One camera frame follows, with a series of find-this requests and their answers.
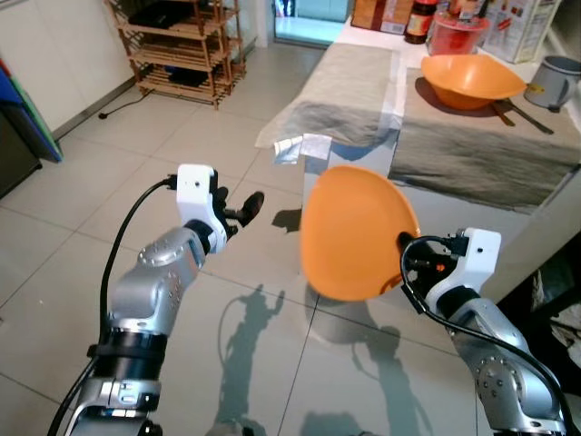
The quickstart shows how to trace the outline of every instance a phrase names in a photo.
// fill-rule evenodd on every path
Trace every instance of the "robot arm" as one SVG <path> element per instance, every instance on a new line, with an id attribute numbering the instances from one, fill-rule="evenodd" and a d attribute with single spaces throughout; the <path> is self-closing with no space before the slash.
<path id="1" fill-rule="evenodd" d="M 432 270 L 428 272 L 430 280 L 422 283 L 423 289 L 417 289 L 429 309 L 456 325 L 493 336 L 530 354 L 520 331 L 492 301 L 479 295 L 482 284 L 495 270 L 500 234 L 466 229 L 445 241 L 451 249 L 447 262 L 434 252 L 430 260 L 425 251 L 421 260 Z M 422 276 L 420 268 L 412 269 Z M 559 401 L 537 369 L 494 343 L 463 332 L 448 332 L 472 372 L 493 431 L 506 435 L 566 433 Z"/>
<path id="2" fill-rule="evenodd" d="M 143 248 L 136 265 L 112 288 L 108 334 L 93 345 L 93 374 L 84 383 L 65 435 L 162 434 L 148 420 L 157 409 L 165 347 L 187 288 L 206 254 L 219 253 L 237 232 L 226 219 L 245 226 L 258 214 L 264 195 L 253 194 L 241 210 L 225 208 L 225 188 L 205 165 L 181 165 L 177 203 L 183 227 Z"/>

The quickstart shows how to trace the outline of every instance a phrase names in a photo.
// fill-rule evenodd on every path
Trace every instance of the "cardboard box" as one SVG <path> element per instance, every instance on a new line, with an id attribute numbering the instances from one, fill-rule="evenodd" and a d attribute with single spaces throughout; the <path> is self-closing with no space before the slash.
<path id="1" fill-rule="evenodd" d="M 351 25 L 403 35 L 414 0 L 356 0 Z"/>
<path id="2" fill-rule="evenodd" d="M 490 0 L 482 48 L 514 64 L 537 56 L 561 0 Z"/>

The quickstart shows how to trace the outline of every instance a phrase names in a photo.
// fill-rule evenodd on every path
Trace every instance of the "gray cloth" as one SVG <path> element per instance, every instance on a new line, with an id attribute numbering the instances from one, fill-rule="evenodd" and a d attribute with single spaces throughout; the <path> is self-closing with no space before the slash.
<path id="1" fill-rule="evenodd" d="M 550 127 L 543 134 L 517 113 L 502 123 L 487 107 L 457 112 L 443 106 L 419 70 L 408 91 L 389 178 L 462 199 L 531 213 L 581 159 L 581 137 L 564 109 L 551 114 L 522 96 L 512 101 Z"/>
<path id="2" fill-rule="evenodd" d="M 297 98 L 262 129 L 256 146 L 270 148 L 303 134 L 354 147 L 395 146 L 398 61 L 390 50 L 333 44 Z"/>

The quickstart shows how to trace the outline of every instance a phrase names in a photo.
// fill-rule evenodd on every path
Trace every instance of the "doorway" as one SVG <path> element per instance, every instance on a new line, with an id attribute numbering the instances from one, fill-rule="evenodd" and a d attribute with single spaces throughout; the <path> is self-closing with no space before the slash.
<path id="1" fill-rule="evenodd" d="M 331 45 L 349 17 L 354 0 L 273 0 L 278 41 Z"/>

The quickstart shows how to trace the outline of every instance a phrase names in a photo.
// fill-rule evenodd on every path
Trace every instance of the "red container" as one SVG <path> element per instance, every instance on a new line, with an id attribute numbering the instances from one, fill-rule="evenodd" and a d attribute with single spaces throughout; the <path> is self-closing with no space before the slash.
<path id="1" fill-rule="evenodd" d="M 430 55 L 469 55 L 476 52 L 480 37 L 488 29 L 486 18 L 472 18 L 469 22 L 459 21 L 448 12 L 434 16 L 434 28 L 428 41 Z"/>

